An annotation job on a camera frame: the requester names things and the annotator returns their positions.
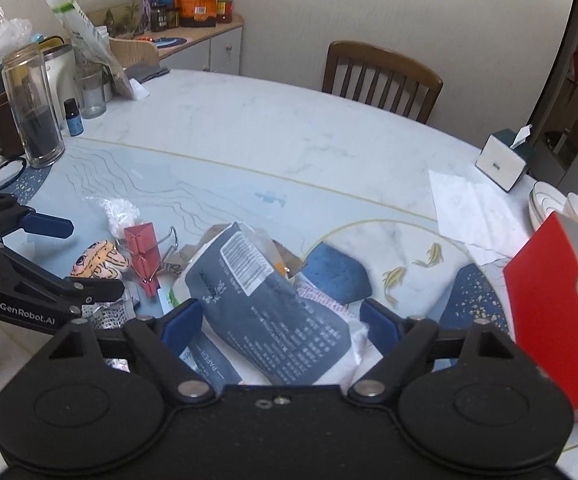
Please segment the orange cartoon figure toy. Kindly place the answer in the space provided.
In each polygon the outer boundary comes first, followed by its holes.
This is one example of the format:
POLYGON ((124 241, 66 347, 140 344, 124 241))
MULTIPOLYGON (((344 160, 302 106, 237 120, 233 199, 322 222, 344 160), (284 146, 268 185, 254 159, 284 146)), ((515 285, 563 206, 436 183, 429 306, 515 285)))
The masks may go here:
POLYGON ((72 278, 119 280, 129 269, 128 259, 110 240, 99 240, 85 249, 72 266, 72 278))

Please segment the bag of white beads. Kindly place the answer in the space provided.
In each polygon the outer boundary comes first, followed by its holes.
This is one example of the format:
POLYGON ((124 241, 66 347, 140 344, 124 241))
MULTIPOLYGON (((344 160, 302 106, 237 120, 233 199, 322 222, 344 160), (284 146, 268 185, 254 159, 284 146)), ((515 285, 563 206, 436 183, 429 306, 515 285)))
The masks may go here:
POLYGON ((109 231, 117 240, 124 240, 125 230, 137 226, 140 210, 126 198, 87 197, 89 203, 103 210, 109 231))

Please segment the red binder clip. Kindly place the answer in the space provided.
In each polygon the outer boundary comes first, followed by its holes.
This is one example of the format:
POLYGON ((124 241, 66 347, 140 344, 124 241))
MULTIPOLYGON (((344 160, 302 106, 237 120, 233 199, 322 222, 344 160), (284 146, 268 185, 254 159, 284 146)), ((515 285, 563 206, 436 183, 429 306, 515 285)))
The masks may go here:
POLYGON ((124 240, 138 284, 148 298, 157 296, 158 275, 165 269, 165 260, 178 248, 177 231, 171 226, 169 232, 159 238, 151 222, 141 223, 125 228, 124 240))

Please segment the pink snack packet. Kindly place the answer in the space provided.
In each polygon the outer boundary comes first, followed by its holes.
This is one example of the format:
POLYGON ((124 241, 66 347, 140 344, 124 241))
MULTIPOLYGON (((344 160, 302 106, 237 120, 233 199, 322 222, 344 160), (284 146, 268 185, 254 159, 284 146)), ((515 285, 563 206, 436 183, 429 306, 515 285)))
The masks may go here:
POLYGON ((359 341, 361 346, 366 344, 368 328, 347 306, 329 297, 302 275, 295 279, 295 291, 305 301, 323 307, 328 313, 335 315, 337 320, 346 322, 352 339, 359 341))

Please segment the tall glass jar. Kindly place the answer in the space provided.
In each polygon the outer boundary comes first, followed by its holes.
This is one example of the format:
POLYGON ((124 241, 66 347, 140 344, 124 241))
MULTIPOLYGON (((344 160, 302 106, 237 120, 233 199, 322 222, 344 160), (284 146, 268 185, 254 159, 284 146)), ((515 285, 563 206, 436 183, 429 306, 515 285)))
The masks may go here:
POLYGON ((8 54, 1 76, 28 163, 36 169, 51 166, 63 154, 64 143, 38 44, 8 54))

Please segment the small blue bottle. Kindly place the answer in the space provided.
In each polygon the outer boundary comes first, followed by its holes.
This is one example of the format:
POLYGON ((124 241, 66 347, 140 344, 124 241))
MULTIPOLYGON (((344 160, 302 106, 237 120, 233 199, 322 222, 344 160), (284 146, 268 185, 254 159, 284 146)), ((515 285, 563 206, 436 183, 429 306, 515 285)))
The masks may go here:
POLYGON ((64 117, 68 133, 70 136, 79 136, 84 132, 84 125, 82 116, 80 116, 80 107, 78 107, 76 99, 70 98, 63 102, 64 117))

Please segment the clear drinking glass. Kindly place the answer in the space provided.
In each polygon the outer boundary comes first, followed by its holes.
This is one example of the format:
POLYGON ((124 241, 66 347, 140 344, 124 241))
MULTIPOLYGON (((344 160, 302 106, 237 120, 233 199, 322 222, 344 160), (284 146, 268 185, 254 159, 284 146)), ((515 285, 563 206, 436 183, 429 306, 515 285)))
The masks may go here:
POLYGON ((84 119, 94 119, 106 113, 103 92, 103 72, 99 65, 91 65, 76 74, 80 91, 80 114, 84 119))

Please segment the red cardboard box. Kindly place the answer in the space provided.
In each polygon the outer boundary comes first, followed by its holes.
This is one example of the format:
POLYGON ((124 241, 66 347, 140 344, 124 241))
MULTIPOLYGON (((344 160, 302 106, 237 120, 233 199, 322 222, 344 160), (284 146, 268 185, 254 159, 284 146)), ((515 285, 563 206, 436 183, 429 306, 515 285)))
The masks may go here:
POLYGON ((504 280, 516 344, 565 391, 578 421, 578 222, 550 214, 504 280))

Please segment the steel electric kettle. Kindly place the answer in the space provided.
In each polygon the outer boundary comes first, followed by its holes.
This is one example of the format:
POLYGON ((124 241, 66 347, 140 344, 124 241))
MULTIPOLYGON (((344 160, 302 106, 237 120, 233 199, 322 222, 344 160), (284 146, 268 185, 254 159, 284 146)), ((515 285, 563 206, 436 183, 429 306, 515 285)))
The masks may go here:
POLYGON ((68 99, 78 102, 76 86, 76 63, 71 44, 42 52, 49 84, 52 107, 61 129, 66 128, 63 103, 68 99))

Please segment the stack of white plates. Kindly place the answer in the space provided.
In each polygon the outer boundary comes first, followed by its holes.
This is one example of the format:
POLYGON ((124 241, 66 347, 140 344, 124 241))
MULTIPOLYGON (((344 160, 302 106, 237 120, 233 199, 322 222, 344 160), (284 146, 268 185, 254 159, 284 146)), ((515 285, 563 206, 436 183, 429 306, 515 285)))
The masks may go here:
POLYGON ((565 209, 566 196, 553 185, 543 181, 536 181, 529 194, 529 218, 534 231, 552 212, 562 214, 565 209))

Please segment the green white plastic bag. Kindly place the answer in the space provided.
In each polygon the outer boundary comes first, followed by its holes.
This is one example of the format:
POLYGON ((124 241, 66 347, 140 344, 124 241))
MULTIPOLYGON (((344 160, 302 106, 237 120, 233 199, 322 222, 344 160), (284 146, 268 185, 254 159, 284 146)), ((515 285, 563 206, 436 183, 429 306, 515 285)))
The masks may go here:
POLYGON ((111 74, 113 88, 120 96, 136 100, 136 94, 124 68, 113 54, 110 42, 103 39, 96 26, 84 13, 76 0, 45 0, 52 13, 68 32, 72 44, 91 63, 106 66, 111 74))

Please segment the green white tissue box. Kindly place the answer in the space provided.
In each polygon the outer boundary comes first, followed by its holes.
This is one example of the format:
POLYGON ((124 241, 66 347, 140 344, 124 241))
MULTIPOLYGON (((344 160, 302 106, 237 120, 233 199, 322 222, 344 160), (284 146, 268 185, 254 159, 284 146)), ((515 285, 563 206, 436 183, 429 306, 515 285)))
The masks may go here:
POLYGON ((510 192, 536 154, 529 143, 530 134, 530 125, 518 131, 504 129, 491 133, 476 160, 476 167, 502 190, 510 192))

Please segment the wooden side cabinet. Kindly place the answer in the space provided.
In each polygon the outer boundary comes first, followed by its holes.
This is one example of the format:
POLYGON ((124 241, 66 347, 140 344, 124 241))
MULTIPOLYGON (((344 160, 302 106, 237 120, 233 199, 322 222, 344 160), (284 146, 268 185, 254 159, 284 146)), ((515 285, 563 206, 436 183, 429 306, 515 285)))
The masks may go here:
POLYGON ((239 75, 243 26, 245 21, 235 14, 230 23, 150 32, 137 42, 155 51, 160 64, 170 70, 239 75))

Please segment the red lidded jar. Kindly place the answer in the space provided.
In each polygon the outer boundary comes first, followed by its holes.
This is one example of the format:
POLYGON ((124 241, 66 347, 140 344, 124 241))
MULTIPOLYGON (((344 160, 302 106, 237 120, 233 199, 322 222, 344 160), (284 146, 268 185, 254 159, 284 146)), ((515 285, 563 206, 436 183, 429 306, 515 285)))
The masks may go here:
POLYGON ((234 0, 216 0, 216 21, 230 23, 233 20, 234 0))

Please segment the wooden chair by wall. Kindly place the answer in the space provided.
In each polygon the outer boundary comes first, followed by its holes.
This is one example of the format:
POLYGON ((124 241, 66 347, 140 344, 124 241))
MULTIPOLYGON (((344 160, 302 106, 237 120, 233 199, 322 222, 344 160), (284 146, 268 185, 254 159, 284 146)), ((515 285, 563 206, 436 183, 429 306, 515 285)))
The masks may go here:
POLYGON ((440 76, 415 58, 367 44, 329 44, 321 91, 426 124, 443 88, 440 76))

